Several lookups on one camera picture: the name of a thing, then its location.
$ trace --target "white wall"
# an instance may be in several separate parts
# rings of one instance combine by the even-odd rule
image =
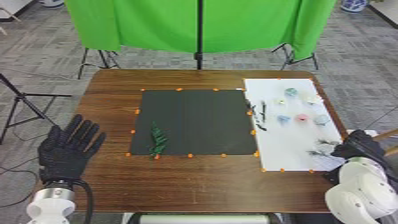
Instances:
[[[398,24],[398,0],[383,0],[383,2],[373,3],[371,5]]]
[[[23,6],[31,2],[31,0],[0,0],[0,6],[8,10],[10,13],[15,13]],[[7,19],[8,14],[0,10],[0,19]]]

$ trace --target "wooden table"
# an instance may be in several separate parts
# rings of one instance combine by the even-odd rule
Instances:
[[[95,212],[328,212],[323,196],[332,187],[321,173],[261,172],[252,155],[126,157],[140,89],[234,89],[243,78],[310,78],[332,120],[344,127],[307,72],[101,70],[90,81],[78,113],[101,125],[106,143],[87,166],[83,179],[95,197]],[[78,192],[78,209],[85,196]]]

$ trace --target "blue object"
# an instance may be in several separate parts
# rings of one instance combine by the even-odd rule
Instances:
[[[314,124],[316,125],[323,125],[325,126],[328,122],[330,122],[330,118],[328,118],[326,115],[316,116],[316,118],[314,118]]]
[[[284,90],[284,94],[287,95],[287,96],[296,96],[298,95],[298,91],[296,91],[296,89],[294,88],[287,88],[286,90]]]
[[[367,0],[342,0],[341,1],[341,9],[346,12],[360,12],[364,10],[364,7],[367,5]]]
[[[284,123],[289,122],[291,118],[289,118],[287,116],[284,116],[284,115],[278,115],[278,116],[277,116],[277,120],[278,120],[278,122],[284,124]]]

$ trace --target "black glove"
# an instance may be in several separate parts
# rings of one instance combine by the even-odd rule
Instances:
[[[58,126],[51,127],[47,138],[39,146],[39,165],[40,181],[74,181],[79,180],[85,165],[95,154],[106,135],[99,134],[95,141],[88,146],[99,125],[88,120],[83,122],[81,115],[76,115],[65,130]]]
[[[367,157],[373,159],[383,168],[389,167],[383,160],[383,149],[378,142],[362,130],[355,130],[348,135],[342,144],[335,146],[332,156],[350,159],[351,157]]]

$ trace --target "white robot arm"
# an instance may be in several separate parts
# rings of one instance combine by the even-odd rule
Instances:
[[[348,159],[339,170],[339,184],[325,194],[330,212],[346,224],[376,224],[374,219],[398,210],[396,191],[383,168],[364,158]]]
[[[28,224],[69,224],[65,216],[74,211],[74,192],[65,188],[46,188],[37,191],[26,207],[31,218]]]

